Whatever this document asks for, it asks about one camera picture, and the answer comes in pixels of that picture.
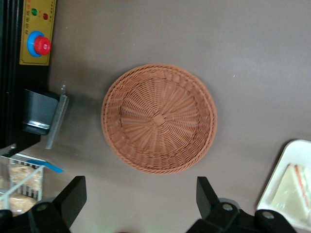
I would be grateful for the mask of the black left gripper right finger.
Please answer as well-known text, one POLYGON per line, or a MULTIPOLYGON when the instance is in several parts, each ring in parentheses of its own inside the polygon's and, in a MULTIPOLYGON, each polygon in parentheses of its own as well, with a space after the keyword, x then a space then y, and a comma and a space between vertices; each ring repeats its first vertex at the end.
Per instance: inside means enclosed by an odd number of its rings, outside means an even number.
POLYGON ((220 200, 206 177, 198 177, 196 203, 201 215, 189 233, 257 233, 253 216, 235 204, 220 200))

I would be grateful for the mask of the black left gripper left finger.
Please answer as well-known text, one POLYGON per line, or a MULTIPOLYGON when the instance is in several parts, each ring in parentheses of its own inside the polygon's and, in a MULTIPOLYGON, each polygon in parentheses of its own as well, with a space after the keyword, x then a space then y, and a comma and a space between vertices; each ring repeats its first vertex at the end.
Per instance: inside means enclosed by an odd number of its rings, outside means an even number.
POLYGON ((15 233, 69 233, 87 200, 86 178, 76 176, 52 201, 14 218, 15 233))

